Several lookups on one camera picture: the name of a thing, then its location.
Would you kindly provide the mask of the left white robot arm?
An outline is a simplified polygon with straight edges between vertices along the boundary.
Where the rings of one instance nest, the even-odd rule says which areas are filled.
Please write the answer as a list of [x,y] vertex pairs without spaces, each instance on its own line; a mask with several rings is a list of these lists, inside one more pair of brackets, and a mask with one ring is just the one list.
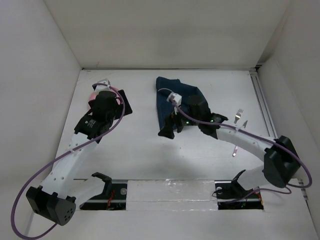
[[72,189],[72,183],[113,122],[133,111],[124,90],[117,93],[102,90],[89,105],[90,110],[74,129],[68,147],[70,154],[57,161],[39,187],[31,186],[26,192],[33,212],[60,226],[66,225],[87,200],[95,196],[104,199],[114,194],[112,178],[100,172],[93,173],[75,189]]

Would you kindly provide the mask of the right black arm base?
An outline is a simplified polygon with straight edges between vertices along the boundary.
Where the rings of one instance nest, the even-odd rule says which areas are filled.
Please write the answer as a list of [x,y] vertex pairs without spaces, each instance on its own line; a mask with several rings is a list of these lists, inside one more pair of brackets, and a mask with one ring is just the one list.
[[244,190],[238,183],[231,180],[214,182],[215,190],[212,197],[217,199],[218,210],[263,210],[261,194],[253,189]]

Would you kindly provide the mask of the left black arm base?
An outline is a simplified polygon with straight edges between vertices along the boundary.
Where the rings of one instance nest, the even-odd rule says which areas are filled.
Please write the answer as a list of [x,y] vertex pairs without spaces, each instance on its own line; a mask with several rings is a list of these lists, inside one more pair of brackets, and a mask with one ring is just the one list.
[[104,189],[83,203],[79,209],[82,211],[124,211],[126,210],[128,193],[127,180],[113,180],[111,187]]

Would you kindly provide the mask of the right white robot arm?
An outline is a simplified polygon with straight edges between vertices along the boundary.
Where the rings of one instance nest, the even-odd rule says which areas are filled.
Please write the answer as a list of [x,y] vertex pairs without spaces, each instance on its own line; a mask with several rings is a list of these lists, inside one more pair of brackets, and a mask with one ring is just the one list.
[[263,137],[246,131],[243,126],[229,124],[227,117],[211,112],[207,101],[197,95],[188,98],[187,112],[182,110],[182,96],[178,93],[170,93],[165,101],[173,109],[164,119],[160,137],[173,139],[190,120],[203,134],[236,145],[262,161],[261,166],[241,170],[233,179],[217,185],[214,195],[218,199],[243,199],[268,184],[278,188],[279,193],[282,189],[286,194],[291,193],[289,182],[301,163],[288,137]]

